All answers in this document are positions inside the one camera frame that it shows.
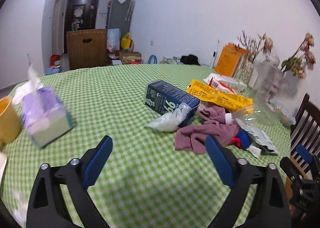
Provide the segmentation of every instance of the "yellow mug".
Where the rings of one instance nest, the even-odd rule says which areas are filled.
[[[21,120],[13,108],[11,98],[0,99],[0,145],[13,142],[21,131]]]

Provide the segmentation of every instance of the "yellow snack package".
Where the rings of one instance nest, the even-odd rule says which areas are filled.
[[[247,98],[242,95],[221,93],[215,88],[195,79],[191,81],[187,88],[187,93],[202,101],[214,103],[230,111],[236,111],[241,107],[253,103],[252,98]]]

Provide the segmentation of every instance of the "yellow bag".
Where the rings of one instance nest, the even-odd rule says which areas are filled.
[[[195,79],[192,80],[187,88],[187,93],[199,98],[201,101],[214,103],[230,111],[236,111],[241,107],[253,104],[252,98],[221,93],[215,88]]]
[[[123,50],[128,50],[130,48],[130,44],[131,44],[130,33],[127,32],[121,40],[121,48]]]

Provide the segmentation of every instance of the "door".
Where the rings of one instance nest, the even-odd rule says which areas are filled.
[[[54,4],[52,20],[52,54],[61,55],[62,53],[62,0],[56,0]]]
[[[68,0],[64,24],[64,53],[67,54],[67,32],[95,29],[99,0]]]

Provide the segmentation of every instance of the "blue milk carton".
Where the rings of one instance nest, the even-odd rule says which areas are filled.
[[[200,99],[163,80],[156,80],[147,84],[144,103],[160,115],[173,112],[183,102],[189,105],[192,110],[179,127],[188,125],[200,104]]]

